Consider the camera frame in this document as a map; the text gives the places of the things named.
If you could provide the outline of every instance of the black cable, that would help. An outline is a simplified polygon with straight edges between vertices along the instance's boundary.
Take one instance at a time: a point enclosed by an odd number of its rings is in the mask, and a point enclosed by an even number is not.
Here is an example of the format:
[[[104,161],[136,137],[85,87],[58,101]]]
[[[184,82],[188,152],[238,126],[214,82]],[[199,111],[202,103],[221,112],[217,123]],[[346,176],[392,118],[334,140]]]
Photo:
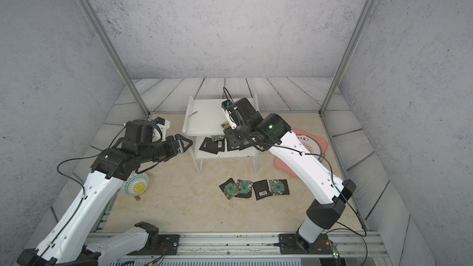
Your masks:
[[[340,222],[337,221],[337,223],[339,223],[340,225],[346,227],[348,230],[350,230],[351,232],[353,232],[354,234],[356,235],[359,235],[361,237],[361,239],[363,240],[363,243],[365,244],[365,248],[366,248],[366,253],[365,253],[365,260],[363,261],[363,263],[361,263],[359,266],[363,266],[364,263],[366,262],[366,260],[368,259],[368,245],[366,245],[366,241],[363,237],[363,235],[359,234],[358,232],[354,231],[352,228],[346,226],[345,224],[342,224]],[[335,228],[335,229],[332,229],[332,230],[328,230],[327,232],[324,232],[324,234],[327,234],[329,232],[332,232],[332,231],[335,231],[335,230],[346,230],[345,228]]]
[[[110,148],[110,146],[114,143],[115,139],[118,137],[118,135],[125,129],[125,127],[123,127],[118,133],[117,135],[115,136],[115,138],[110,142],[110,145],[108,146]]]
[[[232,101],[232,104],[234,105],[235,102],[233,101],[233,98],[230,95],[230,92],[227,90],[227,88],[225,86],[223,87],[223,93],[225,94],[225,97],[227,97],[227,100],[228,100],[228,97],[230,97],[230,100]]]
[[[135,261],[126,261],[120,264],[120,266],[125,266],[125,265],[135,265]]]
[[[164,255],[161,255],[161,257],[159,257],[159,258],[157,258],[157,259],[154,259],[154,260],[152,260],[151,262],[146,263],[146,265],[154,265],[154,263],[156,263],[157,261],[159,261],[159,260],[160,260],[161,258],[163,258],[163,257],[164,257]]]
[[[280,145],[272,145],[272,144],[268,144],[268,143],[265,143],[265,142],[258,142],[257,144],[259,143],[263,143],[264,145],[269,145],[269,146],[272,146],[272,147],[279,147],[279,148],[285,148],[285,149],[289,149],[289,150],[293,150],[293,151],[296,151],[298,152],[300,155],[315,155],[315,156],[320,156],[321,158],[323,158],[327,163],[328,163],[328,166],[330,168],[330,175],[331,175],[331,178],[332,178],[332,183],[334,184],[333,186],[338,190],[338,192],[340,193],[341,197],[344,198],[345,200],[345,203],[348,204],[348,206],[350,207],[350,209],[352,209],[353,213],[355,214],[355,216],[357,216],[358,218],[358,222],[360,223],[361,227],[363,228],[363,231],[364,231],[364,235],[361,235],[359,234],[358,232],[354,231],[352,228],[346,226],[345,224],[342,224],[340,222],[337,221],[337,223],[339,223],[340,225],[346,227],[348,230],[354,232],[355,234],[359,235],[361,237],[361,239],[363,240],[364,244],[365,244],[365,247],[366,247],[366,255],[365,255],[365,260],[363,261],[363,263],[361,263],[360,266],[364,265],[364,263],[366,262],[366,259],[368,258],[368,246],[366,245],[366,242],[365,242],[365,239],[364,237],[366,237],[368,234],[366,233],[366,229],[365,227],[363,226],[363,222],[361,221],[361,218],[359,216],[359,214],[355,211],[355,209],[352,207],[352,205],[348,202],[348,199],[345,198],[345,196],[341,193],[340,189],[338,189],[338,187],[335,185],[334,183],[334,170],[332,169],[332,165],[330,164],[330,162],[327,160],[327,158],[323,155],[320,155],[320,154],[314,154],[314,153],[303,153],[299,150],[296,150],[296,149],[292,149],[292,148],[289,148],[289,147],[286,147],[286,146],[280,146]],[[325,232],[325,234],[329,233],[329,232],[332,232],[332,231],[335,231],[335,230],[345,230],[344,228],[337,228],[337,229],[332,229],[330,231],[327,231]]]
[[[56,167],[56,170],[57,170],[57,172],[58,172],[59,174],[65,176],[66,178],[71,179],[71,180],[73,180],[74,182],[76,182],[77,184],[79,184],[79,185],[82,187],[82,192],[83,192],[83,194],[85,195],[85,194],[86,194],[86,189],[85,189],[84,185],[82,185],[82,183],[80,183],[78,180],[74,179],[73,177],[68,176],[68,175],[62,173],[62,172],[59,170],[59,167],[60,167],[61,164],[66,163],[66,162],[70,162],[70,161],[72,161],[72,160],[87,159],[87,158],[96,157],[96,156],[98,156],[98,155],[99,155],[99,154],[92,155],[92,156],[89,156],[89,157],[78,157],[78,158],[71,158],[71,159],[64,160],[63,162],[61,162],[60,164],[58,164],[58,166]]]
[[[118,137],[118,135],[123,131],[125,127],[123,127],[119,133],[117,133],[117,135],[115,136],[115,138],[112,140],[112,142],[110,143],[110,145],[112,145],[112,143],[114,142],[114,140],[116,139],[116,137]],[[84,201],[85,197],[86,197],[86,189],[84,187],[84,185],[82,185],[82,183],[80,183],[78,180],[74,179],[73,177],[71,176],[68,176],[64,173],[62,173],[60,170],[59,170],[59,167],[61,166],[61,164],[63,163],[66,163],[66,162],[70,162],[70,161],[73,161],[73,160],[78,160],[78,159],[88,159],[88,158],[92,158],[92,157],[96,157],[100,154],[96,154],[96,155],[92,155],[92,156],[89,156],[89,157],[79,157],[79,158],[71,158],[71,159],[67,159],[67,160],[64,160],[63,162],[59,163],[58,166],[56,167],[56,171],[62,175],[62,176],[65,176],[66,178],[68,179],[71,179],[73,180],[74,182],[78,183],[81,187],[82,187],[82,198],[80,199],[80,202],[79,202],[79,205],[77,206],[76,210],[74,211],[74,213],[72,213],[72,216],[69,218],[69,220],[64,224],[64,226],[62,226],[61,230],[59,230],[59,232],[56,234],[56,236],[54,237],[54,239],[51,241],[50,244],[53,244],[54,241],[59,237],[60,233],[64,230],[64,228],[66,228],[66,226],[69,224],[69,222],[72,220],[72,218],[75,216],[76,212],[79,210],[80,208],[80,205],[82,204],[82,201]],[[50,248],[51,246],[48,246],[44,252],[42,252],[42,254],[36,258],[36,260],[31,264],[31,266],[33,266],[43,255],[44,253]]]

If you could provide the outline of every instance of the black mounting bracket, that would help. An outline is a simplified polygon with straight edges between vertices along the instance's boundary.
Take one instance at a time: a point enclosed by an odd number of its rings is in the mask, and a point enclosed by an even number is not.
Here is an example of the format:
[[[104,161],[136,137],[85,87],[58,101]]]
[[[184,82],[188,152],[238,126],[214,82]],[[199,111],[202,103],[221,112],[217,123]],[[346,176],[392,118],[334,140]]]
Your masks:
[[[323,240],[328,240],[327,234],[320,234],[316,241],[309,245],[308,252],[303,252],[296,244],[296,234],[280,234],[279,246],[282,255],[331,255],[333,254],[330,242],[326,241],[322,244],[317,244]]]

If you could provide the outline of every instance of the gray wall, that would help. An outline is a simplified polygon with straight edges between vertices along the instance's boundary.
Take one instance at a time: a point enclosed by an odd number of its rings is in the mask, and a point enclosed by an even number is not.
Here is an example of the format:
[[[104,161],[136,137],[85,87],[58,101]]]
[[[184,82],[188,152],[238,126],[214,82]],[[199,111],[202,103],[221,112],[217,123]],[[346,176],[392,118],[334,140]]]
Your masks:
[[[132,78],[333,76],[365,0],[90,0]]]
[[[341,90],[441,265],[473,259],[473,0],[379,0]]]
[[[123,88],[75,0],[0,0],[0,265],[10,265]],[[71,171],[76,163],[65,166]]]

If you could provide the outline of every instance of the wire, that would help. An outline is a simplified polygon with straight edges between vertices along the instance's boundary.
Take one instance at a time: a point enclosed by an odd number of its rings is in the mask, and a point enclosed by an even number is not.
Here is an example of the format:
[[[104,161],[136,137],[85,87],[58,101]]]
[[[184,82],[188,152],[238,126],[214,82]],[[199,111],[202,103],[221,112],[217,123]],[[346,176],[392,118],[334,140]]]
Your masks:
[[[333,242],[333,241],[331,241],[330,239],[325,239],[325,240],[322,240],[322,241],[318,241],[317,244],[323,244],[323,243],[326,242],[326,241],[328,241],[328,242]]]
[[[300,155],[315,155],[315,156],[320,156],[321,158],[323,158],[327,163],[328,163],[328,166],[330,168],[330,176],[332,178],[332,183],[334,183],[334,170],[332,169],[332,165],[330,164],[330,162],[328,161],[328,159],[324,156],[324,155],[320,155],[320,154],[314,154],[314,153],[303,153],[299,150],[296,150],[296,149],[292,149],[292,148],[289,148],[289,147],[286,147],[286,146],[280,146],[280,145],[271,145],[271,144],[267,144],[265,142],[261,142],[263,143],[264,145],[269,145],[269,146],[273,146],[273,147],[279,147],[279,148],[285,148],[285,149],[289,149],[289,150],[293,150],[293,151],[296,151],[298,152]],[[355,214],[355,216],[357,216],[358,218],[358,222],[360,223],[361,227],[363,228],[363,231],[364,231],[364,235],[361,235],[359,234],[358,232],[354,231],[352,228],[346,226],[345,224],[343,223],[340,223],[337,221],[338,224],[342,225],[343,227],[347,228],[348,230],[352,231],[353,233],[359,235],[361,237],[361,239],[363,240],[364,244],[365,244],[365,248],[366,248],[366,255],[365,255],[365,260],[363,261],[363,263],[361,263],[360,266],[364,265],[364,263],[366,262],[366,259],[368,258],[368,246],[366,245],[366,242],[365,242],[365,239],[364,237],[366,237],[368,234],[366,233],[366,229],[363,225],[363,222],[361,221],[361,218],[358,214],[358,212],[352,207],[352,205],[348,202],[348,199],[346,199],[346,197],[341,193],[340,189],[338,189],[338,187],[336,185],[334,185],[334,187],[337,189],[337,191],[340,193],[341,197],[343,197],[343,199],[345,200],[345,203],[348,204],[348,206],[350,207],[350,209],[352,209],[353,213]],[[332,231],[335,231],[335,230],[345,230],[344,228],[337,228],[337,229],[332,229],[330,231],[327,231],[325,232],[326,234],[329,233],[329,232],[332,232]]]
[[[337,223],[339,223],[340,225],[344,226],[345,228],[347,228],[348,230],[350,230],[351,232],[353,232],[354,234],[358,235],[361,237],[361,239],[363,240],[363,243],[365,244],[365,248],[366,248],[366,253],[365,253],[365,260],[363,261],[363,263],[361,263],[359,266],[363,266],[364,263],[366,262],[366,259],[368,259],[368,246],[366,245],[366,241],[363,237],[366,237],[366,236],[363,236],[361,234],[359,234],[358,232],[354,231],[353,229],[351,229],[350,227],[340,223],[337,221]],[[327,234],[329,232],[332,232],[332,231],[335,231],[335,230],[346,230],[345,228],[335,228],[335,229],[331,229],[331,230],[328,230],[327,232],[324,232],[324,234]]]
[[[157,266],[159,266],[159,265],[161,265],[161,264],[163,263],[163,261],[164,261],[164,255],[163,255],[162,257],[163,257],[163,258],[161,259],[161,261],[159,262],[159,264],[158,264]]]
[[[115,139],[118,137],[118,135],[125,129],[125,127],[123,127],[118,133],[117,135],[115,136],[115,138],[110,142],[110,145],[108,146],[110,148],[110,146],[114,143]]]
[[[65,176],[66,178],[71,179],[71,180],[73,180],[74,182],[76,182],[77,184],[79,184],[79,185],[82,187],[82,192],[83,192],[83,194],[85,195],[85,194],[86,194],[86,189],[85,189],[84,185],[82,185],[82,183],[80,183],[78,180],[74,179],[73,177],[68,176],[68,175],[62,173],[62,172],[59,170],[59,167],[61,166],[61,164],[66,163],[66,162],[70,162],[70,161],[72,161],[72,160],[87,159],[87,158],[96,157],[96,156],[98,156],[98,155],[99,155],[99,154],[92,155],[92,156],[89,156],[89,157],[78,157],[78,158],[71,158],[71,159],[64,160],[63,162],[61,162],[60,164],[58,164],[58,166],[56,167],[56,170],[57,170],[57,172],[58,172],[59,174]]]
[[[232,101],[232,104],[234,105],[235,102],[233,101],[233,98],[230,95],[230,92],[227,90],[227,88],[225,86],[223,87],[223,93],[225,94],[225,97],[227,98],[227,100],[228,100],[228,97],[230,97],[230,100]]]
[[[135,265],[135,261],[126,261],[126,262],[120,264],[120,266],[125,266],[125,265]]]
[[[115,138],[112,140],[112,142],[110,143],[110,145],[112,145],[112,143],[114,142],[114,140],[116,139],[116,137],[118,137],[118,135],[123,131],[125,127],[123,127],[119,133],[117,133],[117,135],[115,136]],[[86,198],[86,189],[84,187],[84,185],[82,185],[82,183],[80,183],[78,180],[74,179],[73,177],[71,176],[68,176],[64,173],[62,173],[60,170],[59,170],[59,167],[61,166],[61,164],[63,163],[66,163],[66,162],[70,162],[70,161],[73,161],[73,160],[79,160],[79,159],[88,159],[88,158],[92,158],[92,157],[96,157],[96,156],[99,156],[99,154],[96,154],[96,155],[92,155],[92,156],[88,156],[88,157],[78,157],[78,158],[71,158],[71,159],[67,159],[67,160],[64,160],[62,161],[61,163],[58,164],[58,166],[56,167],[56,171],[62,175],[62,176],[65,176],[66,178],[68,179],[71,179],[73,180],[74,182],[76,182],[77,184],[79,184],[81,187],[82,187],[82,198],[80,199],[80,202],[79,202],[79,205],[77,205],[77,208],[76,210],[74,211],[74,213],[72,213],[72,215],[70,216],[69,220],[64,224],[64,226],[62,226],[61,230],[59,230],[59,232],[56,234],[56,236],[54,237],[54,239],[50,242],[50,244],[53,244],[54,241],[59,237],[59,235],[61,234],[61,232],[64,230],[64,228],[66,228],[66,226],[69,224],[69,222],[72,220],[72,218],[75,216],[76,212],[79,210],[80,208],[80,205],[82,204],[82,201],[84,201],[84,199]],[[36,260],[31,264],[31,266],[33,266],[36,262],[38,262],[38,260],[44,255],[44,253],[51,247],[51,245],[49,245],[45,250],[44,252],[42,252],[42,254],[36,258]]]

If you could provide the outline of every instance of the robotic arm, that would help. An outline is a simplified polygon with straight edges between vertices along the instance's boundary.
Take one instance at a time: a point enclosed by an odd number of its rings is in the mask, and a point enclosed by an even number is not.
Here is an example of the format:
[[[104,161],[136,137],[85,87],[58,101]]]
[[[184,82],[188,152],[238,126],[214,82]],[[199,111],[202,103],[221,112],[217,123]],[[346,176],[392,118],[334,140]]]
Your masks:
[[[84,246],[84,242],[112,196],[132,172],[143,173],[192,146],[192,141],[180,134],[165,137],[167,128],[169,121],[160,117],[127,122],[125,137],[98,155],[83,190],[56,227],[36,249],[24,250],[17,263],[21,266],[107,265],[127,253],[143,250],[143,247],[145,251],[151,250],[146,245],[150,246],[158,232],[156,227],[144,222],[98,245]],[[147,162],[156,164],[138,171],[140,164]]]
[[[260,151],[270,151],[286,163],[309,187],[315,200],[307,209],[307,216],[296,233],[296,245],[308,252],[311,244],[324,229],[331,228],[345,209],[356,185],[343,181],[325,168],[297,139],[289,124],[277,114],[265,119],[242,98],[237,102],[226,100],[222,109],[230,127],[224,130],[232,147],[247,142]]]

